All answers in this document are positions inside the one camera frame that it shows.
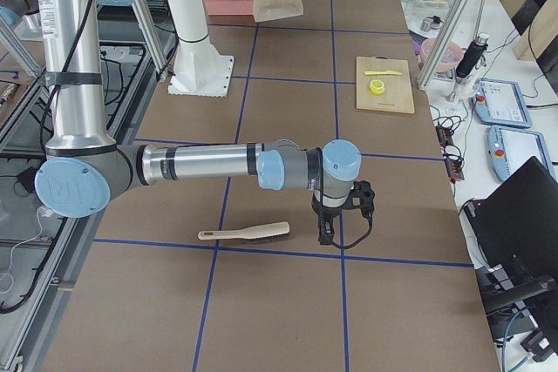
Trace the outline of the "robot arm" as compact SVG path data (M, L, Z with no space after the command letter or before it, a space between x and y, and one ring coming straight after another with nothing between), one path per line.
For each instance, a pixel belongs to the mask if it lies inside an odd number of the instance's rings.
M372 221L374 193L358 179L362 156L350 141L302 150L294 142L119 145L108 133L97 5L101 0L37 0L44 40L52 137L35 177L37 196L53 212L83 218L136 186L162 180L254 176L264 189L311 190L318 240L334 241L334 220L359 210Z

